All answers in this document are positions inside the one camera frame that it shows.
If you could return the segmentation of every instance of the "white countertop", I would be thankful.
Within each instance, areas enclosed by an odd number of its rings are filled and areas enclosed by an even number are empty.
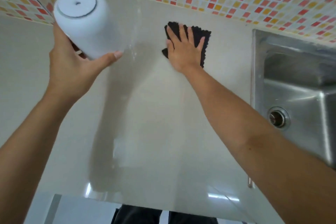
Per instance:
[[[204,69],[249,103],[252,26],[148,0],[107,1],[131,49],[66,116],[38,190],[282,223],[262,193],[247,187],[191,86],[161,53],[169,21],[212,31]],[[53,39],[50,26],[12,18],[0,25],[8,29],[0,33],[3,143],[45,90]]]

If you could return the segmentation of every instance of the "dark pants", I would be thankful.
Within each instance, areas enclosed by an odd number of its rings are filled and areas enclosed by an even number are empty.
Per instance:
[[[116,209],[111,224],[159,224],[162,210],[122,205]],[[216,218],[169,212],[168,224],[218,224]]]

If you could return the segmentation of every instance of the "sink basin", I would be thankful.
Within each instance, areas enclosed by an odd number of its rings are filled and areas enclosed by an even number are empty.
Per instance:
[[[336,49],[254,30],[252,106],[336,169]]]

